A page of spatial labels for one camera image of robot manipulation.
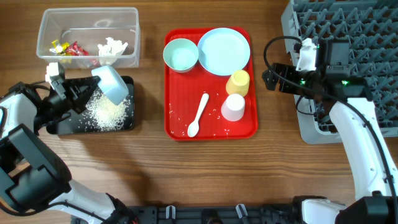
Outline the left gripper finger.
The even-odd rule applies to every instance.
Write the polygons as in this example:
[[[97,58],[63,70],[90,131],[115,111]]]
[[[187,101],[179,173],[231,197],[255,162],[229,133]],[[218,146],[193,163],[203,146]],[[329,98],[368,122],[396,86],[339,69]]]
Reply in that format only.
[[[72,109],[80,114],[86,110],[86,104],[94,93],[94,88],[87,88],[81,91],[80,89],[72,90]]]
[[[100,82],[99,77],[73,78],[64,82],[64,88],[70,93],[93,93]]]

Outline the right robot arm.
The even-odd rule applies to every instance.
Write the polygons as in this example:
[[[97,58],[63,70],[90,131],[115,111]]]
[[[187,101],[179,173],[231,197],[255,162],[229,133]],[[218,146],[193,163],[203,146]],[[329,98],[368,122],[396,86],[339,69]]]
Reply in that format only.
[[[298,223],[397,223],[397,167],[377,123],[367,81],[351,76],[347,40],[294,37],[297,66],[266,62],[268,90],[322,103],[335,126],[351,167],[355,203],[344,206],[325,197],[297,197]]]

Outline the white tissue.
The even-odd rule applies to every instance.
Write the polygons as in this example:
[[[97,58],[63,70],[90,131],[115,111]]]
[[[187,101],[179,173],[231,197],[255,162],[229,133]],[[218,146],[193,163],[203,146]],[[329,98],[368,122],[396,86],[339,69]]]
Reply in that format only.
[[[106,38],[105,45],[98,44],[98,55],[101,57],[99,63],[101,66],[112,65],[117,61],[119,56],[122,56],[126,50],[128,43],[121,40],[114,40],[112,37]]]

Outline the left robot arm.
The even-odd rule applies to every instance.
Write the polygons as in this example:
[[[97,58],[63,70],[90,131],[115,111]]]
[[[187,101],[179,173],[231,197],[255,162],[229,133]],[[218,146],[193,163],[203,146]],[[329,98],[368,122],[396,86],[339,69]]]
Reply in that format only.
[[[40,83],[19,82],[1,97],[1,210],[28,217],[58,210],[87,223],[138,223],[119,199],[72,179],[66,163],[39,139],[44,126],[81,112],[100,78],[56,78],[41,98]]]

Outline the yellow snack wrapper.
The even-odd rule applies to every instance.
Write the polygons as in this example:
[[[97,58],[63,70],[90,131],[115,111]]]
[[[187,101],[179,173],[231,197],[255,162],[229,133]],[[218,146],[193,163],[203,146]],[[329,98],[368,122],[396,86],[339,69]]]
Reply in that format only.
[[[60,43],[59,40],[52,41],[52,48],[49,51],[54,55],[67,55],[67,48],[69,48],[70,44],[68,42]]]

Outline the light blue plate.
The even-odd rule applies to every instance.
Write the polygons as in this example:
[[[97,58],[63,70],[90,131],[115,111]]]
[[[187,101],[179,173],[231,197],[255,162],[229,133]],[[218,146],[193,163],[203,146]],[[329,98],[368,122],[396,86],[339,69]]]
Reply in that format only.
[[[249,62],[251,49],[248,40],[230,28],[215,28],[205,33],[198,42],[199,63],[217,76],[230,76]]]

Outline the red snack wrapper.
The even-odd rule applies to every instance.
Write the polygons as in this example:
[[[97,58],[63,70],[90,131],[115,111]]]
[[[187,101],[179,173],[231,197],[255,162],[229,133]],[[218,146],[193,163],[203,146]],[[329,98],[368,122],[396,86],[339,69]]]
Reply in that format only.
[[[87,52],[85,49],[83,49],[82,47],[80,47],[78,45],[77,41],[75,41],[74,43],[69,45],[66,48],[65,52],[69,56],[87,56],[87,57],[91,56],[91,54],[89,52]],[[84,65],[84,66],[86,66],[88,68],[97,67],[99,65],[99,62],[95,58],[81,59],[81,60],[78,61],[78,63],[80,65]]]

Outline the light blue bowl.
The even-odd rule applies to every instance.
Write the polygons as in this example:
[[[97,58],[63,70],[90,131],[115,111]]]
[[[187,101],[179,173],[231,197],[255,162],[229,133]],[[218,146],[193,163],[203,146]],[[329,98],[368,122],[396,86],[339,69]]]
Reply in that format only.
[[[98,87],[114,105],[119,105],[128,96],[127,85],[112,66],[93,69],[91,74],[100,78]]]

